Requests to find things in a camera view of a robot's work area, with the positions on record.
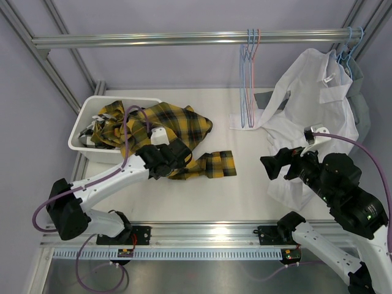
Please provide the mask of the yellow black plaid shirt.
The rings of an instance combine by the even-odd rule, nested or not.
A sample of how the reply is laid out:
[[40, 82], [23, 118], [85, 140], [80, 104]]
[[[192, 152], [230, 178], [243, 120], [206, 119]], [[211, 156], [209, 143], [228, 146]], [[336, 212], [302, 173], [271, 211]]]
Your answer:
[[[115, 118], [94, 132], [92, 140], [101, 140], [125, 155], [125, 144], [129, 143], [129, 154], [144, 145], [151, 144], [153, 128], [164, 127], [169, 141], [180, 139], [193, 151], [212, 131], [213, 122], [194, 112], [191, 106], [184, 108], [161, 102], [149, 108], [134, 108], [126, 113], [123, 102], [116, 100], [104, 106], [98, 114], [108, 113]], [[171, 173], [171, 180], [187, 180], [206, 176], [209, 179], [236, 176], [235, 161], [231, 151], [204, 153], [192, 159], [186, 167]]]

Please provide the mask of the black white checkered shirt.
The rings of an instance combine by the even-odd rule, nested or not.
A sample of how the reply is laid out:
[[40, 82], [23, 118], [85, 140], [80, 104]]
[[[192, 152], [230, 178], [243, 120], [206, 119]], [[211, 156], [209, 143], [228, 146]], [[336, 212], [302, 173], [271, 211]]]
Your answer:
[[98, 130], [99, 127], [103, 127], [109, 120], [114, 119], [113, 115], [108, 113], [94, 115], [92, 117], [92, 122], [85, 129], [83, 129], [78, 135], [78, 141], [87, 148], [97, 148], [97, 149], [115, 149], [114, 146], [108, 145], [107, 143], [99, 140], [95, 143], [92, 140], [94, 132]]

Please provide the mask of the pink wire hanger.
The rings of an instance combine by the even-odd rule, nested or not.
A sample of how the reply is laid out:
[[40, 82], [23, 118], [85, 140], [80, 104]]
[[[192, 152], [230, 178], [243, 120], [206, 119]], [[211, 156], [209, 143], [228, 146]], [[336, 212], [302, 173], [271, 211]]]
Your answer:
[[255, 124], [255, 107], [254, 107], [254, 63], [255, 55], [260, 44], [260, 30], [252, 30], [252, 46], [248, 49], [248, 65], [249, 65], [249, 90], [248, 90], [248, 100], [249, 100], [249, 127], [252, 129]]

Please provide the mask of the light blue wire hanger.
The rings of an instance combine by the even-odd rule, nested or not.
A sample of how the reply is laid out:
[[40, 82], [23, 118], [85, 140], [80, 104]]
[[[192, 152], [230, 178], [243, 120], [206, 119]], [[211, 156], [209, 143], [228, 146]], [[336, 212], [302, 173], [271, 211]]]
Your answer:
[[249, 128], [254, 126], [254, 107], [251, 97], [252, 89], [252, 55], [254, 52], [255, 45], [255, 29], [248, 29], [247, 44], [243, 49], [243, 75], [244, 75], [244, 94], [246, 100], [246, 111], [247, 111], [247, 124]]
[[242, 129], [251, 126], [250, 102], [248, 101], [246, 82], [246, 61], [249, 57], [250, 31], [247, 30], [246, 43], [239, 48], [239, 100], [240, 100], [240, 126]]

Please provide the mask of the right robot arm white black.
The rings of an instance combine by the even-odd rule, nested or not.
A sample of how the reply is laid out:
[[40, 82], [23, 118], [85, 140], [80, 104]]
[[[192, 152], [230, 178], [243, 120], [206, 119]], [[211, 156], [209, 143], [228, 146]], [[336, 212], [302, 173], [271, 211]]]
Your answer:
[[300, 179], [319, 196], [333, 219], [351, 236], [359, 256], [352, 257], [329, 242], [300, 214], [292, 211], [277, 222], [283, 243], [308, 248], [347, 285], [350, 293], [391, 293], [388, 256], [389, 218], [381, 202], [359, 186], [361, 170], [344, 153], [330, 153], [320, 162], [316, 151], [282, 148], [260, 158], [270, 180], [288, 166], [286, 180]]

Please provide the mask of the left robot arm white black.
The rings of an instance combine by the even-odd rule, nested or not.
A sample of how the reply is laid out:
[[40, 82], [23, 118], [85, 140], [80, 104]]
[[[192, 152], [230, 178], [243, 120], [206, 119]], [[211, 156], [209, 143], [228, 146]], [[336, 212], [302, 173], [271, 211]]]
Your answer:
[[180, 140], [144, 145], [113, 168], [80, 181], [60, 179], [53, 184], [47, 213], [63, 241], [96, 234], [103, 245], [126, 244], [134, 233], [124, 213], [106, 213], [94, 206], [121, 189], [154, 178], [168, 177], [192, 160], [192, 151]]

